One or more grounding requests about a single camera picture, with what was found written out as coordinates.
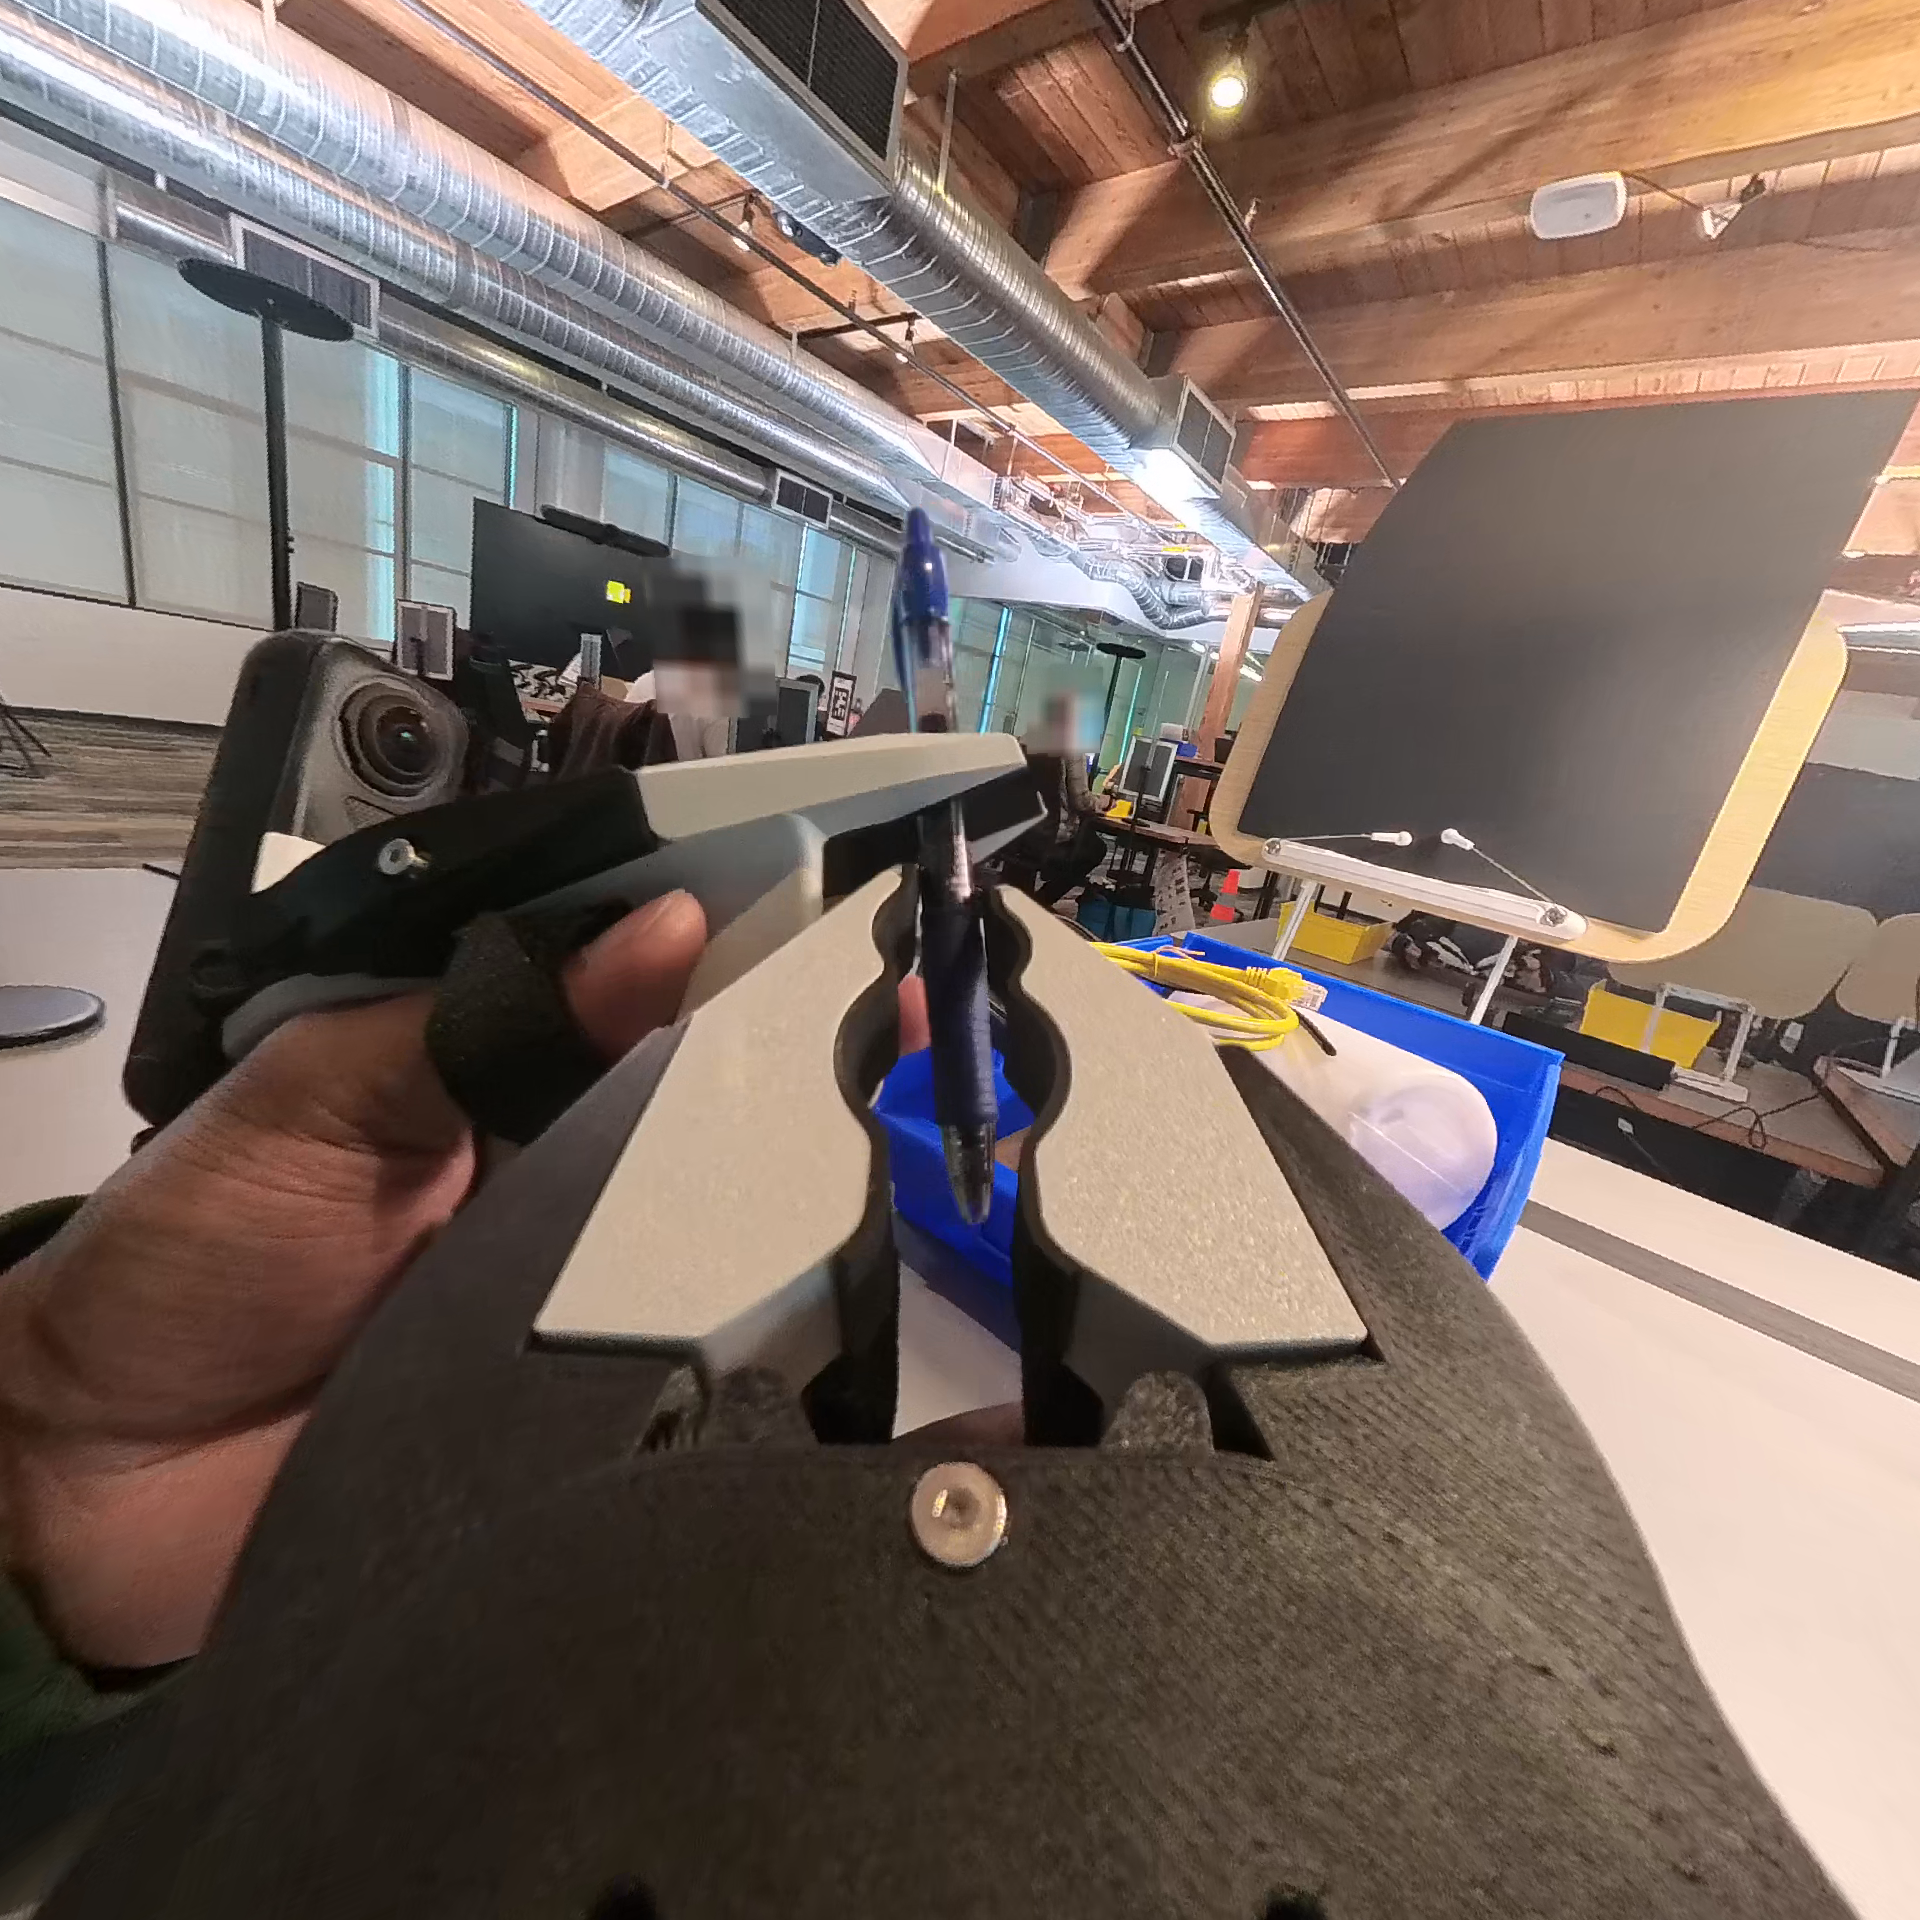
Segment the black board with wooden frame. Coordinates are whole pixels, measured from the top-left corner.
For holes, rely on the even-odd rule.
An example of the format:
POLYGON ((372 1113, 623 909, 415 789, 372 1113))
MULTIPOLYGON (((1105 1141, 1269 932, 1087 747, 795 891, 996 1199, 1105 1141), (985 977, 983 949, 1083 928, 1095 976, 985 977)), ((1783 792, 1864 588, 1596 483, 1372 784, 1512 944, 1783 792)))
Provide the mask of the black board with wooden frame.
POLYGON ((1547 945, 1704 944, 1840 696, 1824 601, 1912 409, 1851 388, 1455 422, 1275 639, 1211 836, 1275 873, 1265 836, 1454 828, 1591 921, 1547 945))

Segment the thin spiral metal duct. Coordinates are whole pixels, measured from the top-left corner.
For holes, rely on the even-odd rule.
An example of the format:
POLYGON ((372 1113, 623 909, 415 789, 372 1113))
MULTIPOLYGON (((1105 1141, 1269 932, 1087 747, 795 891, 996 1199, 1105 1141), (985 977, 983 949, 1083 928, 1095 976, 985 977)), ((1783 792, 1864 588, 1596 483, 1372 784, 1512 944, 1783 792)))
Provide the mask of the thin spiral metal duct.
POLYGON ((357 336, 395 351, 414 367, 464 374, 483 388, 524 399, 571 425, 601 431, 688 479, 707 483, 761 507, 785 512, 785 470, 756 449, 733 448, 680 421, 609 393, 573 367, 553 366, 495 336, 462 326, 377 278, 230 212, 213 212, 151 182, 108 173, 103 224, 109 239, 175 262, 243 268, 276 292, 301 292, 348 316, 357 336))

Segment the blue pen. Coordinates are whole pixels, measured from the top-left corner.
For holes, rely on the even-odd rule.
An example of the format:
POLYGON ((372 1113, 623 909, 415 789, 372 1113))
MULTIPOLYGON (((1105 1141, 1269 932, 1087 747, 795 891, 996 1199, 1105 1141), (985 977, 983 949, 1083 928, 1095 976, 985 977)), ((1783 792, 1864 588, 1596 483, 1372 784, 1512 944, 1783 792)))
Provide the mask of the blue pen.
MULTIPOLYGON (((953 637, 944 560, 923 509, 903 521, 889 632, 908 727, 950 734, 953 637)), ((933 1110, 959 1215, 991 1212, 996 1100, 987 945, 959 800, 919 814, 919 974, 927 1009, 933 1110)))

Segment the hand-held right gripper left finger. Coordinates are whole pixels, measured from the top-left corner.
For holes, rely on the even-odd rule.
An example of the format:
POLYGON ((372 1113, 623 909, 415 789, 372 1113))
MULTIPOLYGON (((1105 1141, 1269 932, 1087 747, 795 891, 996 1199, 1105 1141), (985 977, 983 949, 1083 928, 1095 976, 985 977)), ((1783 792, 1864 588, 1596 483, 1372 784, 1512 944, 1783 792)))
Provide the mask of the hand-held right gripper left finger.
POLYGON ((807 909, 803 877, 720 929, 558 1265, 534 1340, 703 1385, 772 1374, 825 1441, 897 1406, 897 1254, 873 1092, 895 1059, 916 875, 807 909))

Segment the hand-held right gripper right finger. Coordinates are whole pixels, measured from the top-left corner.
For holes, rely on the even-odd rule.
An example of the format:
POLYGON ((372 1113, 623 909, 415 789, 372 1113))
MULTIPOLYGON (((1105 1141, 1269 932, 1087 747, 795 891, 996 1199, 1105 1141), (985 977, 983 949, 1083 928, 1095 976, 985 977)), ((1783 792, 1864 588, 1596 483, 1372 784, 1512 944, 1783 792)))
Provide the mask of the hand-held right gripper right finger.
POLYGON ((1249 1448, 1239 1374, 1367 1353, 1353 1295, 1215 1044, 1021 894, 985 904, 1017 1164, 1024 1440, 1092 1447, 1176 1375, 1249 1448))

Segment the person's left hand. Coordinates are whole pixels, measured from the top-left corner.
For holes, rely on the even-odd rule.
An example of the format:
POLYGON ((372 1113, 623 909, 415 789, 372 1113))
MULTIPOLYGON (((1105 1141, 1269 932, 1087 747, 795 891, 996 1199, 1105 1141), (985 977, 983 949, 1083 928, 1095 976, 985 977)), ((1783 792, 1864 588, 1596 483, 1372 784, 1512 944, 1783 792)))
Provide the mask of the person's left hand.
POLYGON ((4 1566, 60 1652, 196 1652, 336 1365, 464 1207, 425 993, 288 1021, 4 1275, 4 1566))

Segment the white board rail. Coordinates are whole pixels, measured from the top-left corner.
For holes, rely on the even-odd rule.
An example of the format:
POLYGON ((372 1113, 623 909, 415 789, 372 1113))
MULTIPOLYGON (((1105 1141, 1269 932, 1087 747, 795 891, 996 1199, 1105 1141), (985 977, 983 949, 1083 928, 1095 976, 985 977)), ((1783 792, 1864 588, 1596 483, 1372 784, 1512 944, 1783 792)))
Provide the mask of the white board rail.
POLYGON ((1547 895, 1454 828, 1427 838, 1407 830, 1265 836, 1260 857, 1272 873, 1329 883, 1347 894, 1392 895, 1439 918, 1496 928, 1523 942, 1571 949, 1591 932, 1587 917, 1547 895), (1491 873, 1494 883, 1479 875, 1446 879, 1424 870, 1392 869, 1383 861, 1384 849, 1413 852, 1419 848, 1461 852, 1477 873, 1491 873))

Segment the person's left forearm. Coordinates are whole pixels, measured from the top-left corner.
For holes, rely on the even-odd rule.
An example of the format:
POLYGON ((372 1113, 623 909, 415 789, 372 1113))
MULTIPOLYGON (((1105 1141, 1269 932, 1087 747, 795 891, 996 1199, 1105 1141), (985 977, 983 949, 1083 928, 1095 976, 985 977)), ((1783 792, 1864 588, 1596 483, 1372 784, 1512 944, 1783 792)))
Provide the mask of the person's left forearm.
POLYGON ((196 1403, 207 1201, 125 1183, 28 1209, 4 1251, 4 1853, 63 1824, 117 1721, 205 1641, 230 1436, 196 1403))

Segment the blue plastic bin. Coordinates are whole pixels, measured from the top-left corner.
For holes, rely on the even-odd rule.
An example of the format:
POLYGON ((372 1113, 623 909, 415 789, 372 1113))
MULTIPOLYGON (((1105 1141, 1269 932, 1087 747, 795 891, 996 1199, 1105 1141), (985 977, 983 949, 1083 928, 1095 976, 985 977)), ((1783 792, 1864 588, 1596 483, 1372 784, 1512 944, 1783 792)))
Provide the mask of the blue plastic bin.
MULTIPOLYGON (((1493 1109, 1496 1125, 1494 1169, 1465 1215, 1446 1230, 1433 1228, 1411 1199, 1320 1123, 1332 1134, 1337 1169, 1361 1169, 1383 1179, 1393 1199, 1413 1209, 1417 1232, 1444 1238, 1483 1280, 1493 1275, 1520 1222, 1545 1147, 1558 1070, 1543 1047, 1299 971, 1285 966, 1278 958, 1231 949, 1199 932, 1143 944, 1092 945, 1129 977, 1164 999, 1165 1005, 1181 1008, 1188 1019, 1192 1019, 1192 1009, 1173 1003, 1173 992, 1203 992, 1228 1000, 1239 1017, 1225 1017, 1219 1027, 1239 1044, 1275 1044, 1320 999, 1320 992, 1329 990, 1335 1017, 1467 1076, 1493 1109)), ((1215 1044, 1207 1027, 1196 1027, 1215 1044)), ((1215 1049, 1262 1123, 1293 1116, 1293 1104, 1304 1105, 1285 1083, 1265 1076, 1253 1053, 1228 1052, 1219 1044, 1215 1049)), ((998 1303, 998 1321, 1012 1325, 1017 1164, 1031 1110, 1011 1089, 1000 1052, 1004 1044, 991 1056, 996 1164, 991 1212, 985 1222, 965 1222, 953 1201, 933 1116, 931 1063, 923 1047, 900 1047, 897 1065, 887 1072, 873 1096, 873 1116, 885 1135, 903 1261, 937 1284, 948 1284, 963 1294, 991 1295, 998 1303)), ((1308 1176, 1303 1173, 1286 1174, 1308 1212, 1308 1176)))

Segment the metal duct with vent grilles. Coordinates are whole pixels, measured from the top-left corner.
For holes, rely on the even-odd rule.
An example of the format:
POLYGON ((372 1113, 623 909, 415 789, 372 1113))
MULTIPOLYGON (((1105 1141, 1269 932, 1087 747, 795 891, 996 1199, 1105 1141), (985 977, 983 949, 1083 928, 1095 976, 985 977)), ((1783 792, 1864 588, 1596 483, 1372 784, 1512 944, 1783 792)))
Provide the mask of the metal duct with vent grilles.
POLYGON ((1231 430, 1136 367, 900 141, 903 49, 854 1, 534 1, 829 253, 1049 421, 1179 504, 1225 501, 1231 430))

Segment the beige chair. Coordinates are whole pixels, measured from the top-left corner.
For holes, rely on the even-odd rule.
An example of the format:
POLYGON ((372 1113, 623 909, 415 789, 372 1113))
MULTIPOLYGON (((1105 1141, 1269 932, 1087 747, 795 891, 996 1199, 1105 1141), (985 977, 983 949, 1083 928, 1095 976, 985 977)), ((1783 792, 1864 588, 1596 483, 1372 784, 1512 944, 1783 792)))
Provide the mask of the beige chair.
POLYGON ((1856 904, 1749 887, 1704 944, 1656 961, 1649 985, 1792 1021, 1832 993, 1877 929, 1856 904))
POLYGON ((1886 1029, 1917 1027, 1917 929, 1916 912, 1871 926, 1832 990, 1844 1014, 1886 1029))

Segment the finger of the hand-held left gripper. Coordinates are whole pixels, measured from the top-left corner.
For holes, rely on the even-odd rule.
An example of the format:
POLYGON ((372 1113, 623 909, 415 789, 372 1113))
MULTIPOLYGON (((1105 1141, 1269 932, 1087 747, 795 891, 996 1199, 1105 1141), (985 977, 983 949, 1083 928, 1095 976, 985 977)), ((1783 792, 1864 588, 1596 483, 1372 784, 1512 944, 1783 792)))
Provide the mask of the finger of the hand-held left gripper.
MULTIPOLYGON (((825 830, 825 897, 849 895, 878 873, 921 859, 921 819, 944 801, 897 812, 894 819, 825 830)), ((967 789, 963 816, 967 861, 976 879, 1014 840, 1045 825, 1045 807, 1031 774, 996 774, 967 789)))
POLYGON ((635 774, 654 844, 632 867, 632 900, 683 891, 707 926, 677 1024, 840 903, 825 897, 827 828, 957 800, 998 774, 1028 774, 1014 742, 953 734, 860 736, 635 774))

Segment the black floor lamp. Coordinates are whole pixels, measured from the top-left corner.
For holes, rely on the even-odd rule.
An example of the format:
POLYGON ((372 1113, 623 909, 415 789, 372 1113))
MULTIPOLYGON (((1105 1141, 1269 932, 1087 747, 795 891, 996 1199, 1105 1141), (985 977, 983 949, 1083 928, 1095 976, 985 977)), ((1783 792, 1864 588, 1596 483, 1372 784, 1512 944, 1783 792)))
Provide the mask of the black floor lamp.
POLYGON ((297 627, 297 583, 284 340, 292 333, 321 344, 344 344, 353 339, 353 329, 342 313, 324 301, 232 262, 187 257, 179 262, 179 276, 203 300, 252 317, 259 329, 272 541, 272 632, 289 632, 297 627))

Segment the black ceiling pipe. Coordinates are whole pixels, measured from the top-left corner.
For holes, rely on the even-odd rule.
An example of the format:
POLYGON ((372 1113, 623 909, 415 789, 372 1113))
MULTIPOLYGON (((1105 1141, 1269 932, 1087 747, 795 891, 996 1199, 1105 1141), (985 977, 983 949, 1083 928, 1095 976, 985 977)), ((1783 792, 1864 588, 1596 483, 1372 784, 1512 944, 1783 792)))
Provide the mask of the black ceiling pipe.
POLYGON ((1174 163, 1181 164, 1188 179, 1199 187, 1204 203, 1215 214, 1215 221, 1221 224, 1222 232, 1228 232, 1231 251, 1239 255, 1239 262, 1253 273, 1257 289, 1262 292, 1263 301, 1272 308, 1272 316, 1280 319, 1292 344, 1308 363, 1308 371, 1311 373, 1324 398, 1332 405, 1335 415, 1351 430, 1351 436, 1358 441, 1360 452, 1372 465, 1377 483, 1389 491, 1399 491, 1401 479, 1396 478, 1392 463, 1384 459, 1384 452, 1373 430, 1361 419, 1358 401, 1348 393, 1342 377, 1332 371, 1327 356, 1311 336, 1304 313, 1292 300, 1289 289, 1281 286, 1281 278, 1265 261, 1260 241, 1254 239, 1253 225, 1237 206, 1237 198, 1231 196, 1221 172, 1211 163, 1199 127, 1176 103, 1169 85, 1164 81, 1158 69, 1151 67, 1147 52, 1139 45, 1136 13, 1124 12, 1115 1, 1087 1, 1087 6, 1092 12, 1102 38, 1108 44, 1108 49, 1120 73, 1134 85, 1143 104, 1158 121, 1158 127, 1167 139, 1167 156, 1174 158, 1174 163))

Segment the white board stand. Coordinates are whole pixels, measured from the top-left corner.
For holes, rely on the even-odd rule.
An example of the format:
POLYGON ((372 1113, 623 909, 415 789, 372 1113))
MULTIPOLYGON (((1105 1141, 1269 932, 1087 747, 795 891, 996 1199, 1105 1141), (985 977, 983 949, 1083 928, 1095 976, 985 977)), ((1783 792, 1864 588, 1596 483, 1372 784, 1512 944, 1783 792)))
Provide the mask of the white board stand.
POLYGON ((1342 894, 1329 883, 1303 879, 1293 897, 1280 909, 1275 958, 1319 974, 1347 977, 1372 992, 1419 1000, 1441 1012, 1480 1021, 1488 1017, 1505 966, 1520 953, 1502 932, 1467 921, 1448 921, 1421 912, 1413 903, 1384 895, 1342 894), (1396 932, 1384 951, 1360 966, 1340 966, 1289 951, 1289 940, 1304 912, 1324 903, 1327 909, 1361 918, 1393 921, 1396 932))

